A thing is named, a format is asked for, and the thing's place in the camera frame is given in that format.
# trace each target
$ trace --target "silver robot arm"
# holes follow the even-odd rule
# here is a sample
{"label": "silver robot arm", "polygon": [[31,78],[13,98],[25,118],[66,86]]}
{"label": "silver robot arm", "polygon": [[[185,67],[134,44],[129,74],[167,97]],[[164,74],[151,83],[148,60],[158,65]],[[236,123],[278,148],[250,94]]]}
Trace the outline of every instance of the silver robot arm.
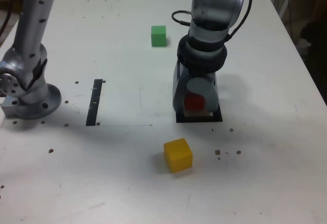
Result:
{"label": "silver robot arm", "polygon": [[47,84],[48,61],[41,44],[54,0],[25,0],[13,46],[0,62],[0,91],[6,117],[36,119],[53,112],[61,102],[59,89]]}
{"label": "silver robot arm", "polygon": [[243,1],[192,1],[189,32],[179,42],[174,72],[173,106],[177,122],[222,121],[215,72],[223,67],[227,57],[224,44],[249,14],[252,0],[240,24],[228,33],[239,18]]}

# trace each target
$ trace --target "white table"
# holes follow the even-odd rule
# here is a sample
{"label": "white table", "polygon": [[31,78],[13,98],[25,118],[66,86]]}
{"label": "white table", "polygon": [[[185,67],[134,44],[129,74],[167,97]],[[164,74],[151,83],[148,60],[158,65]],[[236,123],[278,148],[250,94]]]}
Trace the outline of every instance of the white table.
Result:
{"label": "white table", "polygon": [[[190,7],[55,0],[43,43],[63,102],[16,125],[1,113],[1,223],[327,222],[327,108],[270,0],[253,0],[227,43],[217,72],[224,122],[175,123],[176,49],[188,28],[170,15]],[[167,26],[167,48],[151,47],[152,25]],[[85,127],[97,78],[101,125]],[[193,167],[171,174],[163,144],[179,138]]]}

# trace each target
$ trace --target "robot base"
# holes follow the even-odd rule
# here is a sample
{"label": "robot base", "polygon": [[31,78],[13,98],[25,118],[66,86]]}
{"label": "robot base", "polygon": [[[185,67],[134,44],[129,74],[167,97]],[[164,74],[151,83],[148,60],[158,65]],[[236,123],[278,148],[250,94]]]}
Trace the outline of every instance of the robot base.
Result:
{"label": "robot base", "polygon": [[212,122],[222,122],[223,117],[220,111],[220,105],[217,110],[213,112],[212,116],[203,117],[185,117],[183,113],[176,113],[176,123],[212,123]]}
{"label": "robot base", "polygon": [[49,95],[41,102],[21,104],[17,98],[7,96],[1,108],[7,118],[38,119],[54,112],[61,103],[57,87],[48,84]]}

